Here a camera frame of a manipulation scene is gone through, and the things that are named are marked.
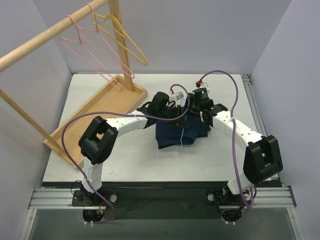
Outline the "blue wire hanger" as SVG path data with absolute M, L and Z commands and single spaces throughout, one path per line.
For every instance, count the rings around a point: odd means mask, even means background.
M 185 100 L 185 105 L 188 103 L 188 98 L 186 97 L 186 98 L 182 98 L 182 100 Z M 186 115 L 184 115 L 184 117 L 182 118 L 183 120 L 184 120 L 184 123 L 186 124 L 187 122 L 186 122 L 186 119 L 187 119 L 187 116 Z M 185 129 L 186 128 L 188 128 L 188 126 L 184 126 L 183 128 L 182 128 L 182 130 L 181 130 L 181 136 L 180 136 L 180 150 L 179 150 L 179 154 L 182 154 L 182 152 L 183 152 L 183 137 L 184 137 L 184 132 L 185 132 Z

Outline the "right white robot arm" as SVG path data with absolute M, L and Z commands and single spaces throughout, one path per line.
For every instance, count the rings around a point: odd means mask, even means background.
M 237 160 L 234 159 L 235 178 L 228 181 L 221 192 L 225 203 L 233 204 L 244 191 L 283 170 L 279 142 L 273 135 L 264 136 L 254 131 L 235 118 L 233 111 L 223 104 L 215 104 L 209 98 L 206 87 L 193 90 L 189 96 L 189 112 L 231 139 L 232 157 L 236 157 L 236 146 L 244 151 L 242 172 L 239 172 Z

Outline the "dark blue denim trousers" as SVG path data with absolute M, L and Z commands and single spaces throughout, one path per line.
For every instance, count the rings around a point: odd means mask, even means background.
M 197 138 L 207 138 L 211 127 L 200 120 L 197 116 L 185 115 L 188 128 L 183 135 L 183 146 L 192 145 Z M 158 149 L 165 149 L 171 146 L 180 146 L 182 127 L 173 127 L 159 121 L 155 125 L 155 139 Z

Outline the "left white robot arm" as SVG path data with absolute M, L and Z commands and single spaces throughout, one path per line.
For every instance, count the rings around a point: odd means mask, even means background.
M 102 199 L 99 190 L 102 187 L 103 162 L 111 155 L 117 138 L 146 129 L 157 121 L 165 121 L 175 127 L 183 126 L 185 122 L 182 116 L 187 113 L 190 98 L 187 97 L 184 106 L 181 106 L 182 98 L 182 92 L 169 96 L 159 91 L 152 101 L 129 114 L 120 114 L 118 118 L 93 118 L 78 142 L 84 162 L 84 179 L 80 190 L 89 205 L 95 206 Z

